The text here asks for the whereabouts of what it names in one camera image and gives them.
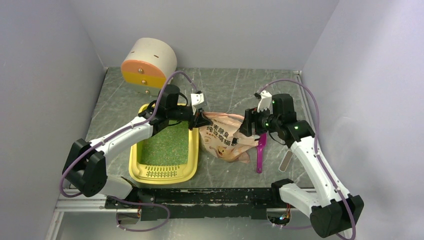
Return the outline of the round cream drawer cabinet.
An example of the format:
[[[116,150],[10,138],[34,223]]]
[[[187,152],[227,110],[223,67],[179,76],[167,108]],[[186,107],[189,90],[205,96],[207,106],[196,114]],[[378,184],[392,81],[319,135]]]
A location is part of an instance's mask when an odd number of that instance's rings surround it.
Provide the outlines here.
[[[159,94],[176,68],[174,50],[167,43],[150,37],[138,39],[120,66],[124,80],[137,92],[150,96]]]

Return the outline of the magenta plastic scoop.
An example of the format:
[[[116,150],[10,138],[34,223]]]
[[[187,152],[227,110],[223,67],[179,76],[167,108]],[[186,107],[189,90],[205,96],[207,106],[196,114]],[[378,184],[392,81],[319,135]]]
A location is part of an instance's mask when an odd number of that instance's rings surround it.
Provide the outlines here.
[[[263,133],[260,135],[258,144],[256,146],[256,172],[258,174],[261,174],[263,171],[263,155],[264,155],[264,148],[267,145],[267,134]]]

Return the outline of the orange cat litter bag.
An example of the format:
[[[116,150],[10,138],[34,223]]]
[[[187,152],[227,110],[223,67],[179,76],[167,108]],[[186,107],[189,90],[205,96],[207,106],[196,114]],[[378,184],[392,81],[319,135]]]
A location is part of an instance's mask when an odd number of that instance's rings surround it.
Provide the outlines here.
[[[239,132],[244,120],[242,115],[221,112],[205,112],[212,125],[199,128],[202,146],[211,155],[226,162],[250,160],[247,151],[256,146],[232,143],[233,135]]]

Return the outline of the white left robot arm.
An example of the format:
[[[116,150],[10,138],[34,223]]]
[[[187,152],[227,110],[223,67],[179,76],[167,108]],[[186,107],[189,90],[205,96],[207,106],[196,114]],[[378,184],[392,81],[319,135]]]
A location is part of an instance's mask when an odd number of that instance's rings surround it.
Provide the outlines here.
[[[204,93],[192,93],[183,105],[178,104],[180,96],[179,87],[166,85],[158,98],[129,123],[97,139],[76,140],[71,145],[60,181],[67,180],[85,197],[103,194],[118,198],[126,208],[134,207],[139,200],[135,186],[123,177],[108,176],[107,161],[155,136],[167,128],[170,121],[187,122],[189,130],[212,124],[204,115],[203,107],[207,105]]]

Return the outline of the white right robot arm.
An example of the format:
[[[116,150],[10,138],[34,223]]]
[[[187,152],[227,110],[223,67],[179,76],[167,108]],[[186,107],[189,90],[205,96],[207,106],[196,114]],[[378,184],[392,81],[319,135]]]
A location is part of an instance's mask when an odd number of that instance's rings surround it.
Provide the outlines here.
[[[359,195],[352,195],[340,182],[318,146],[317,136],[306,120],[298,120],[294,100],[287,93],[255,93],[258,106],[248,108],[239,132],[247,137],[276,133],[283,145],[300,160],[315,193],[309,193],[286,178],[272,183],[270,202],[288,204],[310,220],[321,238],[337,235],[343,240],[356,237],[356,224],[364,208]]]

